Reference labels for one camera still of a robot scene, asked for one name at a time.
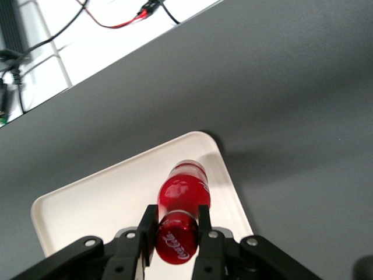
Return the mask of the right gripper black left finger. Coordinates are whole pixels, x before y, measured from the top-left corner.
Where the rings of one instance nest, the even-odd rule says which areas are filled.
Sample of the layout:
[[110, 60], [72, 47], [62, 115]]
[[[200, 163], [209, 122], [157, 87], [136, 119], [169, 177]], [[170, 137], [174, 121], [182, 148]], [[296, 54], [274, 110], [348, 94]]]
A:
[[119, 230], [109, 243], [82, 237], [13, 278], [144, 279], [158, 221], [158, 206], [148, 205], [137, 227]]

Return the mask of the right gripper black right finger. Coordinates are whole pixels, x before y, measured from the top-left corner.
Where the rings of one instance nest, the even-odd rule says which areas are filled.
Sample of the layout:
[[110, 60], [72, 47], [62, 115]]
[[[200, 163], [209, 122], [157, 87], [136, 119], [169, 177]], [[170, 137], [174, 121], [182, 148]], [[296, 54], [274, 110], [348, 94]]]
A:
[[319, 279], [266, 238], [251, 235], [238, 243], [233, 233], [212, 227], [209, 208], [199, 206], [199, 253], [192, 279]]

